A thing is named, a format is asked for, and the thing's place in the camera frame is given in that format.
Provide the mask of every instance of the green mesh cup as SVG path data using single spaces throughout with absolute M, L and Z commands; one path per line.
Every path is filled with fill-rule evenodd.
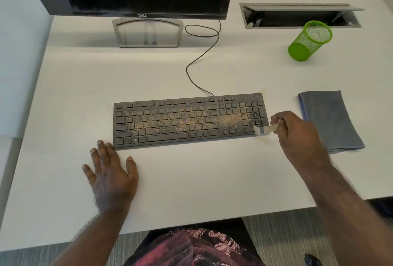
M 288 47 L 289 55 L 297 61 L 306 61 L 323 44 L 330 42 L 333 34 L 329 26 L 320 21 L 310 21 Z

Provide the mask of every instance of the gray carpet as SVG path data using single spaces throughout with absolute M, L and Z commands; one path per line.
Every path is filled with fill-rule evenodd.
M 305 253 L 317 256 L 323 266 L 338 266 L 316 208 L 244 217 L 243 221 L 268 266 L 304 266 Z M 119 236 L 107 265 L 123 265 L 147 233 Z M 63 243 L 2 252 L 0 266 L 46 266 L 66 246 Z

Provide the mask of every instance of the keyboard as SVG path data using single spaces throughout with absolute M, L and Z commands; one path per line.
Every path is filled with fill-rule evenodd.
M 253 125 L 269 125 L 260 93 L 115 103 L 113 147 L 253 135 Z

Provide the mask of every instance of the hand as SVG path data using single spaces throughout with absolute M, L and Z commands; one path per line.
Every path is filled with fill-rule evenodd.
M 277 113 L 270 119 L 271 125 L 278 123 L 274 133 L 278 135 L 287 159 L 297 170 L 331 164 L 315 125 L 300 119 L 291 111 Z
M 90 150 L 96 174 L 88 165 L 83 165 L 85 173 L 100 212 L 116 211 L 128 214 L 131 201 L 138 187 L 138 171 L 134 159 L 129 156 L 126 160 L 127 172 L 120 164 L 119 156 L 110 143 L 97 141 L 98 150 Z

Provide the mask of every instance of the microfiber cloth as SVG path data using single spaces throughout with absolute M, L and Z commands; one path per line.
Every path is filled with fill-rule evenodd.
M 303 119 L 316 125 L 329 153 L 365 147 L 349 119 L 341 91 L 306 91 L 299 94 L 299 100 Z

